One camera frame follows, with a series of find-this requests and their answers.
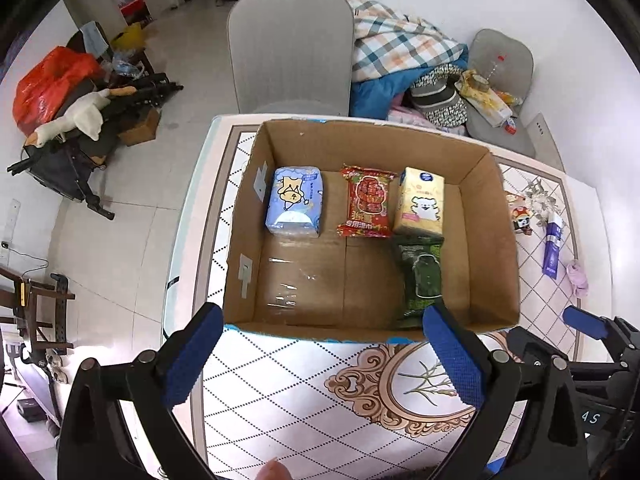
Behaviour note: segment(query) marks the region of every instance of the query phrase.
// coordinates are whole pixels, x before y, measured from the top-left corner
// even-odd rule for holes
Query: red plastic bag
[[[102,78],[104,70],[91,54],[57,46],[23,77],[15,89],[14,119],[28,136],[48,123],[82,79]]]

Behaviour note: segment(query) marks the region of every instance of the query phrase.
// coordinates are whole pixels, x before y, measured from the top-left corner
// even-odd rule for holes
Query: yellow bag
[[[114,50],[141,50],[145,47],[145,34],[142,32],[140,22],[128,25],[120,34],[118,34],[111,46]]]

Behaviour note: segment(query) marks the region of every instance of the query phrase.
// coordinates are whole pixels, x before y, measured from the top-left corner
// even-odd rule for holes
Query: gray chair cushion
[[[480,30],[469,49],[469,68],[475,68],[486,75],[492,61],[505,56],[503,69],[491,78],[494,88],[526,99],[533,78],[533,56],[520,41],[514,40],[497,30]],[[511,107],[517,116],[520,106]],[[466,106],[468,120],[466,129],[469,136],[495,146],[500,146],[530,157],[536,156],[536,149],[520,120],[516,120],[517,132],[508,134],[503,128],[493,128],[469,103]]]
[[[501,126],[497,126],[496,128],[492,127],[469,102],[465,103],[467,114],[466,130],[469,133],[469,137],[535,158],[536,149],[519,118],[514,119],[516,123],[516,133],[511,135]]]
[[[353,14],[346,0],[240,0],[227,29],[240,113],[349,115]]]

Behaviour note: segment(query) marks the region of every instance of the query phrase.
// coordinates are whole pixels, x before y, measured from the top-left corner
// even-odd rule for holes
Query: tissue pack
[[[444,178],[428,171],[406,168],[400,176],[400,191],[394,232],[442,236]]]
[[[312,166],[278,168],[267,209],[266,226],[274,235],[317,237],[322,212],[322,176]]]

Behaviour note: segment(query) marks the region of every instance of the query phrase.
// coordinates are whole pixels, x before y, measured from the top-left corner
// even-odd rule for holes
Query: cardboard box on floor
[[[274,120],[260,127],[238,190],[225,287],[227,324],[315,340],[424,340],[421,330],[389,329],[402,312],[404,289],[390,241],[336,234],[347,218],[343,164],[442,175],[445,305],[476,332],[518,322],[515,236],[502,175],[488,149],[400,126]],[[265,228],[273,172],[282,166],[322,171],[318,238],[279,238]],[[391,225],[397,196],[396,178],[389,191]]]
[[[160,122],[160,112],[151,106],[145,107],[138,113],[135,124],[125,124],[125,130],[118,136],[126,146],[135,146],[141,142],[154,140]]]

